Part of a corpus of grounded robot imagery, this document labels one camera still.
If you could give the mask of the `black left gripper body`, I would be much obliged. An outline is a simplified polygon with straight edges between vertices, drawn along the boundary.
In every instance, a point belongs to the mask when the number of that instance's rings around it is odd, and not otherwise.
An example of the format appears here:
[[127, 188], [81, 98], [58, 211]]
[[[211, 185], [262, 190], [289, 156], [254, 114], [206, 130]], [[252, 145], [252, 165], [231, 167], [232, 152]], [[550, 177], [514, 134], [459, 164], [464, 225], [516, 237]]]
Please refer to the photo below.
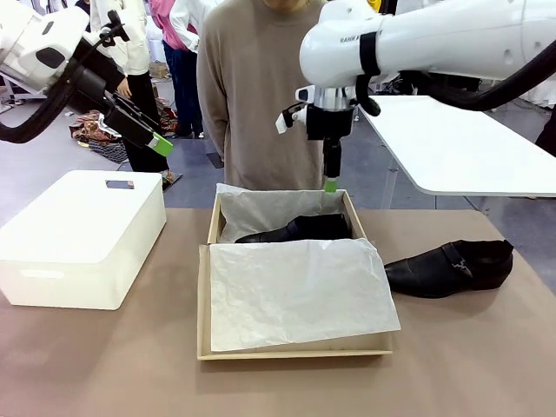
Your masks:
[[70, 62], [78, 63], [76, 73], [70, 78], [75, 88], [65, 106], [76, 112], [98, 110], [101, 113], [124, 113], [123, 99], [117, 87], [124, 79], [116, 62], [101, 51], [90, 52], [92, 45], [79, 43]]

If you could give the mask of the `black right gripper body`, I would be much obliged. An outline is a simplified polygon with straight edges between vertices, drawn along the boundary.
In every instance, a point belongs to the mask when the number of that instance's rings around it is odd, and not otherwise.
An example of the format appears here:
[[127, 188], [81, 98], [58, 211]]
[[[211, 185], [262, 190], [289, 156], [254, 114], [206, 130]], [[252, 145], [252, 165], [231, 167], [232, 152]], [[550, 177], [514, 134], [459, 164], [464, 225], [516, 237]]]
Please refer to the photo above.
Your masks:
[[307, 106], [306, 131], [309, 141], [348, 136], [352, 129], [352, 110], [327, 111], [314, 105]]

